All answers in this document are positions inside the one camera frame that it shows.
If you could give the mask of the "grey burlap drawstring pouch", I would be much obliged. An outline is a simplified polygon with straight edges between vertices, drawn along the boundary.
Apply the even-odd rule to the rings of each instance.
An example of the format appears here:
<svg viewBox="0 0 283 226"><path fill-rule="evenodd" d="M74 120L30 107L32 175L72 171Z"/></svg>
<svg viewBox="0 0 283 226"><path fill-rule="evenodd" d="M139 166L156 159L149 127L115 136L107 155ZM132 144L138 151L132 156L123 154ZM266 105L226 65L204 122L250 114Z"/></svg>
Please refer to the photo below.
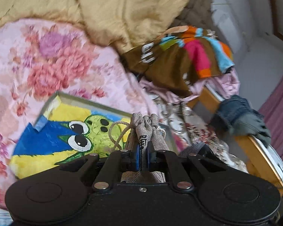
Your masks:
<svg viewBox="0 0 283 226"><path fill-rule="evenodd" d="M117 138L112 137L112 129L117 124L124 124L126 127ZM120 140L126 132L130 132L128 136L128 143L125 149L133 151L133 145L139 144L141 149L141 168L138 171L127 171L122 174L121 181L127 183L164 183L165 175L159 171L146 171L148 161L148 149L153 147L155 151L169 150L165 136L160 133L159 118L156 114L142 115L141 113L133 113L129 123L124 121L115 121L108 129L108 136L113 148L119 145Z"/></svg>

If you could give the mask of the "yellow blue cartoon towel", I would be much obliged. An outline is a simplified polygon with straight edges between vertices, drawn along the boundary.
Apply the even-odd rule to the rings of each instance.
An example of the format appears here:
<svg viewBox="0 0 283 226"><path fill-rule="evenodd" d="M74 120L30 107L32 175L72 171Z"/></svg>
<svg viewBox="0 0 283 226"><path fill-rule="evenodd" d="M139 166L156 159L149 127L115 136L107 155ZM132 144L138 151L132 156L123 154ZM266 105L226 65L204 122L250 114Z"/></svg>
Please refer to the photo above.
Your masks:
<svg viewBox="0 0 283 226"><path fill-rule="evenodd" d="M61 103L36 125L26 126L9 166L15 177L22 179L90 153L107 158L125 147L128 134L120 137L123 121L129 122L130 117Z"/></svg>

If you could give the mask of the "grey metal tray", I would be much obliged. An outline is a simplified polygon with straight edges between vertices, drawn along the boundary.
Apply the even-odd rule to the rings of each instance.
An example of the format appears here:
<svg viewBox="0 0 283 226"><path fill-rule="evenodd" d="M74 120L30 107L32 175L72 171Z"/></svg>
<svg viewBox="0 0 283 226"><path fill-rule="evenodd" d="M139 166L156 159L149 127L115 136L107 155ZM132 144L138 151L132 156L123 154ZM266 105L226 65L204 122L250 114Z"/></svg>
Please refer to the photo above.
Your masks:
<svg viewBox="0 0 283 226"><path fill-rule="evenodd" d="M129 133L126 132L116 148L108 136L108 129L115 121L129 123L131 114L88 101L81 97L56 92L45 103L33 127L49 140L50 153L70 151L66 160L98 153L107 157L115 150L125 148ZM112 137L117 138L125 129L117 124Z"/></svg>

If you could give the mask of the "blue denim jeans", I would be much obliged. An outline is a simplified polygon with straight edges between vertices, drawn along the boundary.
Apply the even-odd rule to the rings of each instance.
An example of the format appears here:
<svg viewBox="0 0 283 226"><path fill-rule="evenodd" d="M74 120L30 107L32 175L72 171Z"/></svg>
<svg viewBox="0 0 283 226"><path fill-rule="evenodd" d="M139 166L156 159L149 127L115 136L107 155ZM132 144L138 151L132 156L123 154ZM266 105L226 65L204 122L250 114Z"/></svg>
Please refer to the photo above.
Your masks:
<svg viewBox="0 0 283 226"><path fill-rule="evenodd" d="M234 136L255 136L265 147L271 145L271 133L264 122L264 116L252 109L247 99L238 95L219 104L210 125Z"/></svg>

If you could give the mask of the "pale pink cloth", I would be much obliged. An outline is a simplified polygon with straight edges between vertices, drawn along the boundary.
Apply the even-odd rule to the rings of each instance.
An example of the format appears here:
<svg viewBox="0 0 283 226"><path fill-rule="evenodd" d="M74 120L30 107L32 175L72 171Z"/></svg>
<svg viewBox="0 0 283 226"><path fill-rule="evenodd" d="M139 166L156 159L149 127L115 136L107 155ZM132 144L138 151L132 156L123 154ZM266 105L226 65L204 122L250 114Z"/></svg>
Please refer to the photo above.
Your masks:
<svg viewBox="0 0 283 226"><path fill-rule="evenodd" d="M230 98L235 94L238 95L240 88L240 81L235 68L232 68L229 73L224 75L206 78L197 81L193 85L189 85L190 93L187 97L180 97L178 94L171 92L167 88L157 87L152 82L147 81L145 78L142 78L139 84L146 90L146 92L158 95L167 103L187 103L193 99L196 99L201 95L201 92L206 85L210 86L223 98Z"/></svg>

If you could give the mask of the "brown multicolour striped garment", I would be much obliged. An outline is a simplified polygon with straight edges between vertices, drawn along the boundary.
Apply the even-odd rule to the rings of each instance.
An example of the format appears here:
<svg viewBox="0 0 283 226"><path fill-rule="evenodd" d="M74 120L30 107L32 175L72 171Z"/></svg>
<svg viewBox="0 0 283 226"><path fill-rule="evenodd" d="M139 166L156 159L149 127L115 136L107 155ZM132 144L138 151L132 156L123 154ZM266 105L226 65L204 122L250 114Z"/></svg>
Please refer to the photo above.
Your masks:
<svg viewBox="0 0 283 226"><path fill-rule="evenodd" d="M215 32L194 26L166 30L157 39L123 54L125 68L179 97L188 97L190 85L221 76L234 67L230 48Z"/></svg>

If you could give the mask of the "purple pink curtain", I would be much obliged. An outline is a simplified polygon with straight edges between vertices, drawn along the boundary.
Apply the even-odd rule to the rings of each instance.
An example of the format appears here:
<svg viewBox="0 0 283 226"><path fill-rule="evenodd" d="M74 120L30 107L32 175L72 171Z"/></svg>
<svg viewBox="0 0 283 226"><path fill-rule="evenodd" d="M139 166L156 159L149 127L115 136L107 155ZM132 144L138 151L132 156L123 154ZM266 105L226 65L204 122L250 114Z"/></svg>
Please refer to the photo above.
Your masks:
<svg viewBox="0 0 283 226"><path fill-rule="evenodd" d="M271 132L271 146L283 161L283 77L259 112Z"/></svg>

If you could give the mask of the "pink floral quilt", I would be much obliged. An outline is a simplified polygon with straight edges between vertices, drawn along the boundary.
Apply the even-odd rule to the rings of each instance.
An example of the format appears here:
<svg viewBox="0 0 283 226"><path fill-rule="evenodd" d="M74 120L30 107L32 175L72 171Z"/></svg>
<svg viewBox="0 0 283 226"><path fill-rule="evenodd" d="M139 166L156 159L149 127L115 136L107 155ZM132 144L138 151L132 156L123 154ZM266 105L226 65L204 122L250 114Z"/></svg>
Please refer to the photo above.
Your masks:
<svg viewBox="0 0 283 226"><path fill-rule="evenodd" d="M56 92L129 114L158 114L136 77L111 47L90 43L70 24L21 19L0 28L0 208L18 178L10 168L15 146Z"/></svg>

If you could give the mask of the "brown quilted jacket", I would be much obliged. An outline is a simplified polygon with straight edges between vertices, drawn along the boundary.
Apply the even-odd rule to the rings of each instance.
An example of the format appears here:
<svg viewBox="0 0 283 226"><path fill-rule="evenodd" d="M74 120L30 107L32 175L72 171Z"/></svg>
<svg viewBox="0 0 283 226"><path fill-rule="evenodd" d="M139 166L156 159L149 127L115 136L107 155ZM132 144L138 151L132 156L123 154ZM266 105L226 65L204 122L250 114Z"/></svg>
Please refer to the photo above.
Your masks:
<svg viewBox="0 0 283 226"><path fill-rule="evenodd" d="M215 31L216 26L212 19L212 2L212 0L189 0L170 27L188 25Z"/></svg>

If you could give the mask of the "beige yellow comforter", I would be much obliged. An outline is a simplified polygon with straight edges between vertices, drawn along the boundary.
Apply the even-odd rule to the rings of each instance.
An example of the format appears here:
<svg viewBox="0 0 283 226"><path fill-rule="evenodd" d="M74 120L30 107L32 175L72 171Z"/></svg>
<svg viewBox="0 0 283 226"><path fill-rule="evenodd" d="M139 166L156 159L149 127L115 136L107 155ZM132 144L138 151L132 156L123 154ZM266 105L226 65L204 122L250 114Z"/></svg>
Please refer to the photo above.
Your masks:
<svg viewBox="0 0 283 226"><path fill-rule="evenodd" d="M0 27L22 18L74 24L125 53L157 38L189 0L0 0Z"/></svg>

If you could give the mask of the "wooden bed frame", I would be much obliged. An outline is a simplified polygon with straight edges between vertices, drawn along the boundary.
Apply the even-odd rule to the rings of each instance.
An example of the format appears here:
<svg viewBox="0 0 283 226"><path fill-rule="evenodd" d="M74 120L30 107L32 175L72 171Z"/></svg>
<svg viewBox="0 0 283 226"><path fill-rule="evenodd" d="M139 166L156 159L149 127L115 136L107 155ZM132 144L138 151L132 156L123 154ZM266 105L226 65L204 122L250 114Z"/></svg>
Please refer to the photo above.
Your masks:
<svg viewBox="0 0 283 226"><path fill-rule="evenodd" d="M189 101L187 106L193 108L197 103L201 103L210 113L215 113L221 101L222 97L215 94L210 88L204 87L201 94ZM234 140L248 158L246 167L249 173L269 181L283 195L283 180L272 163L272 159L268 157L266 148L261 146L253 136L235 136Z"/></svg>

